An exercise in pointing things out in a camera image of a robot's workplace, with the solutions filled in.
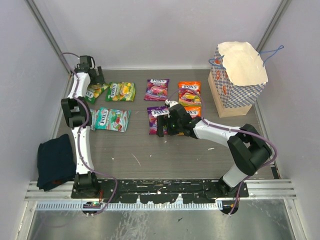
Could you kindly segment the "orange Fox's candy packet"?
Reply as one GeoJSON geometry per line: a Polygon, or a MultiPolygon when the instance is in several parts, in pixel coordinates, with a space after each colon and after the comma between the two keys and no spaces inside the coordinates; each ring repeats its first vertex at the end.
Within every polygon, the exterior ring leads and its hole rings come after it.
{"type": "Polygon", "coordinates": [[[192,118],[200,117],[202,108],[200,106],[185,106],[184,109],[192,118]]]}

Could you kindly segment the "green snack packet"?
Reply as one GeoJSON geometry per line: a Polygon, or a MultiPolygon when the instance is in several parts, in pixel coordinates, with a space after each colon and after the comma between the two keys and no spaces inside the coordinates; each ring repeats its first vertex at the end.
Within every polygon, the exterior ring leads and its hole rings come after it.
{"type": "Polygon", "coordinates": [[[133,82],[111,82],[106,90],[107,102],[133,102],[136,95],[136,85],[133,82]]]}
{"type": "Polygon", "coordinates": [[[94,104],[97,98],[107,90],[109,86],[108,83],[89,85],[85,94],[86,101],[94,104]]]}

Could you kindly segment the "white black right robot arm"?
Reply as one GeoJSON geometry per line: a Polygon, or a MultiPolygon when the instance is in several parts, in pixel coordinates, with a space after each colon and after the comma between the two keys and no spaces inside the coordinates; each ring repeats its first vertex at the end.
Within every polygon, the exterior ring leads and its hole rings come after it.
{"type": "Polygon", "coordinates": [[[164,129],[170,136],[182,133],[186,137],[208,140],[227,147],[234,164],[218,180],[218,189],[225,197],[231,197],[241,182],[253,176],[272,156],[271,143],[259,135],[250,124],[231,127],[210,122],[201,116],[192,117],[178,102],[165,102],[167,110],[155,113],[156,134],[164,136],[164,129]]]}

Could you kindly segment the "orange snack packet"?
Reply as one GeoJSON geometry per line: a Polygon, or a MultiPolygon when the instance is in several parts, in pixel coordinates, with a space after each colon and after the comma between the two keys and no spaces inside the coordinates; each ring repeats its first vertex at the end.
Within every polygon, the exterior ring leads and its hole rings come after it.
{"type": "Polygon", "coordinates": [[[200,107],[201,82],[200,81],[180,81],[178,83],[178,102],[184,107],[200,107]]]}

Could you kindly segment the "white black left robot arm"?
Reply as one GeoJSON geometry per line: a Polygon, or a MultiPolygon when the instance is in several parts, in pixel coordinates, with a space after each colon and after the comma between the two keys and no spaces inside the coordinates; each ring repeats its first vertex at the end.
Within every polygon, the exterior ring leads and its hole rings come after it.
{"type": "Polygon", "coordinates": [[[89,85],[104,82],[101,67],[96,67],[92,56],[69,53],[78,58],[79,63],[70,68],[73,84],[61,107],[66,125],[71,129],[75,145],[75,177],[73,195],[78,198],[97,198],[102,192],[94,170],[90,147],[92,115],[86,102],[89,85]]]}

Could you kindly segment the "teal mint candy packet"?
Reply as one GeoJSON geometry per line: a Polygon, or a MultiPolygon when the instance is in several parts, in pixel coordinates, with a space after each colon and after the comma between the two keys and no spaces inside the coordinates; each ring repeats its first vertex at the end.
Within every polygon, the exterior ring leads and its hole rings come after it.
{"type": "Polygon", "coordinates": [[[129,125],[130,110],[101,107],[96,113],[95,128],[125,133],[129,125]]]}
{"type": "Polygon", "coordinates": [[[90,125],[90,129],[92,131],[96,130],[96,118],[97,118],[97,111],[95,109],[90,109],[90,113],[91,113],[91,125],[90,125]]]}

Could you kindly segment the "purple snack packet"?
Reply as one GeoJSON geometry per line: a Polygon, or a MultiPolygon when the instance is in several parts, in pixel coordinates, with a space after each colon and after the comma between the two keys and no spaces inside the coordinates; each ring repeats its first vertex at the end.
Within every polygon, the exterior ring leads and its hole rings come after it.
{"type": "Polygon", "coordinates": [[[168,115],[169,110],[166,106],[153,106],[147,108],[148,119],[149,119],[149,134],[156,135],[158,124],[157,116],[168,115]]]}
{"type": "Polygon", "coordinates": [[[169,82],[170,80],[168,78],[167,79],[148,79],[144,100],[165,101],[168,96],[169,82]]]}

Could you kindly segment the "checkered paper bag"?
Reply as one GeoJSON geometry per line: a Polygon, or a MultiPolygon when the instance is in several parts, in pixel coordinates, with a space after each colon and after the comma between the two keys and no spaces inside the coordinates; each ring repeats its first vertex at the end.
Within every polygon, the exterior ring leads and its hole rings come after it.
{"type": "Polygon", "coordinates": [[[220,118],[245,116],[268,82],[259,53],[248,42],[219,43],[208,83],[220,118]]]}

